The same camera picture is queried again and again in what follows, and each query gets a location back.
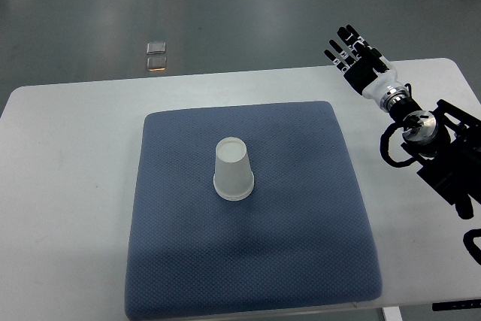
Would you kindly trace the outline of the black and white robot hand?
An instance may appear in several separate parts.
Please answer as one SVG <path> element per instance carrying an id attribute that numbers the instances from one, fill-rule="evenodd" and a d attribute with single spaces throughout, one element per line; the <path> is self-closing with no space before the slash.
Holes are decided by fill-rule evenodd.
<path id="1" fill-rule="evenodd" d="M 331 39 L 324 54 L 359 95 L 375 101 L 384 111 L 408 97 L 409 89 L 398 81 L 391 62 L 351 25 L 340 27 L 337 36 L 342 43 Z"/>

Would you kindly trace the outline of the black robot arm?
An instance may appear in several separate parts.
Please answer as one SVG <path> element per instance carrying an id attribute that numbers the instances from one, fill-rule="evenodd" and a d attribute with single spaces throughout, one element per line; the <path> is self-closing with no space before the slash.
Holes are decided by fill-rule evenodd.
<path id="1" fill-rule="evenodd" d="M 393 91 L 386 109 L 394 122 L 380 137 L 380 155 L 394 168 L 418 162 L 417 174 L 463 220 L 480 202 L 480 120 L 441 99 L 432 111 L 420 108 L 406 84 Z"/>

